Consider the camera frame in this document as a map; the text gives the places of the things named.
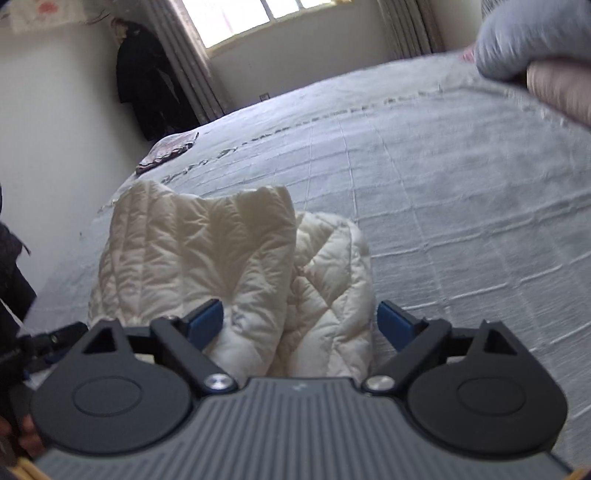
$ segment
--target black pants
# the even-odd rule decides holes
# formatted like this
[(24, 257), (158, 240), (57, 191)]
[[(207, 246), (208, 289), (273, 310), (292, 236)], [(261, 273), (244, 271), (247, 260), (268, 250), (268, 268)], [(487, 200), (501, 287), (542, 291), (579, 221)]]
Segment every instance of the black pants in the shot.
[(36, 298), (35, 290), (22, 276), (21, 271), (15, 267), (8, 288), (1, 297), (4, 304), (0, 303), (0, 346), (10, 345), (17, 337), (20, 328), (6, 307), (20, 321), (24, 321)]

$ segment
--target window sill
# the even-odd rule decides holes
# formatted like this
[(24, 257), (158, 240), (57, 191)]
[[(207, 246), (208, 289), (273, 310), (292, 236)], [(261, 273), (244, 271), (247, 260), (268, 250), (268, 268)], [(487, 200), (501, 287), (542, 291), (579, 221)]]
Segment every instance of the window sill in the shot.
[(207, 49), (207, 54), (210, 58), (215, 57), (216, 55), (232, 48), (236, 42), (240, 42), (244, 38), (256, 34), (257, 32), (266, 30), (267, 28), (273, 28), (276, 25), (282, 24), (284, 22), (295, 21), (299, 18), (307, 17), (308, 15), (313, 15), (322, 10), (340, 7), (341, 5), (350, 5), (351, 3), (352, 0), (332, 0), (332, 3), (329, 4), (322, 4), (311, 8), (304, 8), (303, 10), (298, 10), (297, 12), (293, 12), (292, 14), (285, 15), (284, 17), (274, 18), (273, 20), (268, 21), (267, 23), (263, 23), (262, 25), (253, 27), (250, 30), (246, 30), (242, 33), (233, 35), (230, 38), (221, 41), (220, 43), (216, 43), (215, 45)]

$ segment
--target gray ribbed panel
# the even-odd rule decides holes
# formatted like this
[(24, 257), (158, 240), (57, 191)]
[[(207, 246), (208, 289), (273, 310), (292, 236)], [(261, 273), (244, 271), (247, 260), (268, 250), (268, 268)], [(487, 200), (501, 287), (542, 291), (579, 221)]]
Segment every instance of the gray ribbed panel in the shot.
[(109, 461), (52, 451), (54, 480), (558, 480), (550, 456), (461, 458), (420, 437), (387, 398), (346, 380), (256, 379), (206, 400), (176, 437)]

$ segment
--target window pane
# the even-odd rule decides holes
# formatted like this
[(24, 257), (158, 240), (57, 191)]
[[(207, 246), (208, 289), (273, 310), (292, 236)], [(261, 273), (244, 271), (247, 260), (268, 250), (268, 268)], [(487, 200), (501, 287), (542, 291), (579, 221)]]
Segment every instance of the window pane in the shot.
[(275, 18), (298, 11), (296, 0), (267, 0), (267, 4)]
[(304, 8), (316, 7), (322, 4), (329, 4), (332, 0), (301, 0), (301, 4), (304, 5)]
[(184, 0), (184, 4), (206, 47), (269, 21), (259, 0)]

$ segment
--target black robotic device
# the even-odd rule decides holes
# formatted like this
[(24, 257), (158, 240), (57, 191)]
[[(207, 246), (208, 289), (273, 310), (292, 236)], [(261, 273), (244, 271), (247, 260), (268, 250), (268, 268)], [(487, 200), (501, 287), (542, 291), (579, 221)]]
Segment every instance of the black robotic device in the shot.
[(99, 322), (33, 395), (50, 445), (39, 467), (53, 480), (570, 473), (550, 453), (567, 416), (564, 394), (502, 323), (456, 329), (385, 302), (378, 326), (398, 354), (361, 386), (253, 378), (239, 388), (201, 353), (222, 321), (212, 300), (146, 328)]

